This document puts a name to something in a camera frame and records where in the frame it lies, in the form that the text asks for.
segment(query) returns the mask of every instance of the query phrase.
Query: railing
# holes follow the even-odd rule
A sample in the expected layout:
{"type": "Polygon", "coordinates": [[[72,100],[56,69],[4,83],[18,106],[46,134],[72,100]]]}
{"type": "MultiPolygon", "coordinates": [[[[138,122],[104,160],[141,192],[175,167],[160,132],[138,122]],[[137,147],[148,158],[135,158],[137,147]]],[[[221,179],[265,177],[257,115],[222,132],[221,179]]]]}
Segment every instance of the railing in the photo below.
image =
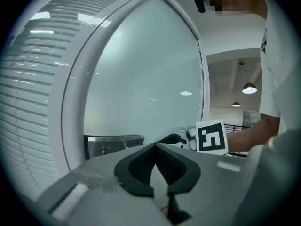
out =
{"type": "Polygon", "coordinates": [[[248,126],[236,126],[229,124],[224,124],[224,126],[226,133],[240,132],[249,128],[248,126]]]}
{"type": "Polygon", "coordinates": [[[237,153],[228,152],[228,155],[234,156],[234,157],[244,157],[244,158],[246,158],[248,156],[245,154],[241,154],[240,152],[237,152],[237,153]]]}

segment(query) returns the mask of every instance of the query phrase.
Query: white shirt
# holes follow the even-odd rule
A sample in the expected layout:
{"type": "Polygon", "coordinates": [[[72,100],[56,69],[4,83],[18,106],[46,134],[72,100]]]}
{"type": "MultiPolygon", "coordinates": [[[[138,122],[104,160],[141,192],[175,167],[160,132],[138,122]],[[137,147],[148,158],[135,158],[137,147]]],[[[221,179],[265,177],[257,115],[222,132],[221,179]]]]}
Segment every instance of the white shirt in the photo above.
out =
{"type": "Polygon", "coordinates": [[[287,78],[300,60],[301,42],[291,21],[277,2],[266,0],[266,3],[268,17],[260,53],[262,95],[259,112],[280,117],[280,112],[271,94],[287,78]]]}

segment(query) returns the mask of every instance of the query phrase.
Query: ceiling beam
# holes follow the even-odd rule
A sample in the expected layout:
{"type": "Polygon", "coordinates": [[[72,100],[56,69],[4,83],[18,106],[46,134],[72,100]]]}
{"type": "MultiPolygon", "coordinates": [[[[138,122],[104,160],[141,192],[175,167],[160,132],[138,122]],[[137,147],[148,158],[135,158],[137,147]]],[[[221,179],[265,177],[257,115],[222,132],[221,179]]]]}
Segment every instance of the ceiling beam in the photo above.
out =
{"type": "Polygon", "coordinates": [[[260,75],[261,75],[261,64],[260,64],[260,62],[258,62],[257,67],[251,77],[251,83],[256,84],[260,75]]]}
{"type": "Polygon", "coordinates": [[[247,49],[238,49],[230,50],[217,54],[210,54],[206,56],[207,63],[216,63],[225,60],[234,60],[234,59],[249,59],[249,58],[260,58],[260,49],[259,48],[247,48],[247,49]]]}
{"type": "Polygon", "coordinates": [[[237,69],[238,69],[238,63],[237,63],[237,61],[235,61],[234,68],[233,68],[232,81],[231,81],[231,85],[230,85],[231,94],[233,94],[233,90],[234,90],[234,86],[235,86],[235,81],[236,81],[236,76],[237,76],[237,69]]]}

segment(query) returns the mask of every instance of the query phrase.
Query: glass panel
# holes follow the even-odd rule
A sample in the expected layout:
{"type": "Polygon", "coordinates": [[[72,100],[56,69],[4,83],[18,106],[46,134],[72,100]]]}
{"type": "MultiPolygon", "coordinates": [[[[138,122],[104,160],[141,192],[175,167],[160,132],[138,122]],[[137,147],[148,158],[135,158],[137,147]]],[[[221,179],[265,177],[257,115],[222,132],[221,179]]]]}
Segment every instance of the glass panel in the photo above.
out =
{"type": "Polygon", "coordinates": [[[134,135],[152,143],[201,120],[198,44],[164,0],[147,0],[116,30],[90,85],[85,135],[134,135]]]}

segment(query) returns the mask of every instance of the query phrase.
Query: ceiling lamp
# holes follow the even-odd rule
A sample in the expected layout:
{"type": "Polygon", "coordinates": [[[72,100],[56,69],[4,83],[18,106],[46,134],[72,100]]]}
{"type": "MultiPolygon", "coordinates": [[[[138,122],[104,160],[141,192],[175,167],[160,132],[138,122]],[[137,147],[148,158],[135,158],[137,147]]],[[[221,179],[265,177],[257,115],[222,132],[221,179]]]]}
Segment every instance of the ceiling lamp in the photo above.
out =
{"type": "Polygon", "coordinates": [[[243,93],[245,93],[245,94],[253,94],[256,91],[257,91],[257,88],[253,83],[247,83],[243,87],[243,93]]]}
{"type": "Polygon", "coordinates": [[[240,103],[234,102],[232,106],[233,106],[233,107],[240,107],[240,103]]]}

